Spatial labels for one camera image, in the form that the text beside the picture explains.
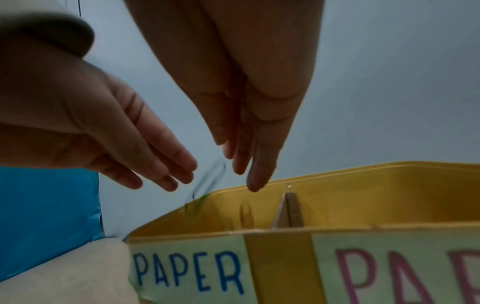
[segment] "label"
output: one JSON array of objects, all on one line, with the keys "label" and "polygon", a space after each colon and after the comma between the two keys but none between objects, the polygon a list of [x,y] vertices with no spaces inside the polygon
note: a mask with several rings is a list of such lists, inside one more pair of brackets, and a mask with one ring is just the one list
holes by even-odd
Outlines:
[{"label": "label", "polygon": [[243,236],[129,244],[130,282],[155,303],[257,303]]},{"label": "label", "polygon": [[480,231],[313,234],[329,304],[479,304]]}]

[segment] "gray wall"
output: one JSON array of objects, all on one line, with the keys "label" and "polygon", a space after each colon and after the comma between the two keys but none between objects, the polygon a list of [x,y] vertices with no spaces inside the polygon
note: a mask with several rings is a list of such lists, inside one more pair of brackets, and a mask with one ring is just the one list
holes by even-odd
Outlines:
[{"label": "gray wall", "polygon": [[[121,0],[81,0],[87,59],[130,83],[199,161],[219,157],[206,125],[148,49]],[[275,179],[400,160],[480,162],[480,2],[327,0],[315,75]],[[219,187],[245,183],[231,170]],[[108,236],[185,203],[100,177]]]}]

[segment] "blue object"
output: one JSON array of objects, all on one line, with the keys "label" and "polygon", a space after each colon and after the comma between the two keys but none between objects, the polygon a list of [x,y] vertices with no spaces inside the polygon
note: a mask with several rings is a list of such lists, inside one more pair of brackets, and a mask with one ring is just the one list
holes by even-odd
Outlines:
[{"label": "blue object", "polygon": [[100,214],[95,172],[0,167],[0,281],[103,238]]}]

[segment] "human hand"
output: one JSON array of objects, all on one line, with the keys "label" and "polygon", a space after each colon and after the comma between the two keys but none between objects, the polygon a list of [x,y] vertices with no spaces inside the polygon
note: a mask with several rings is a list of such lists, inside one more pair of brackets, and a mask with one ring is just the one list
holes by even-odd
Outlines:
[{"label": "human hand", "polygon": [[197,163],[121,80],[47,42],[0,41],[0,165],[86,168],[123,186],[148,178],[167,191]]},{"label": "human hand", "polygon": [[309,86],[323,0],[125,0],[233,170],[258,191]]}]

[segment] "cardboard box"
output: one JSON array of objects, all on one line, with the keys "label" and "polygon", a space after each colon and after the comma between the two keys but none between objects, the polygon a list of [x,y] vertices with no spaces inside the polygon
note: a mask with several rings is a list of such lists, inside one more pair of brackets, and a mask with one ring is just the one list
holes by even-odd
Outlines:
[{"label": "cardboard box", "polygon": [[[296,219],[279,207],[285,193]],[[202,200],[127,237],[145,303],[480,300],[480,165],[381,164]]]}]

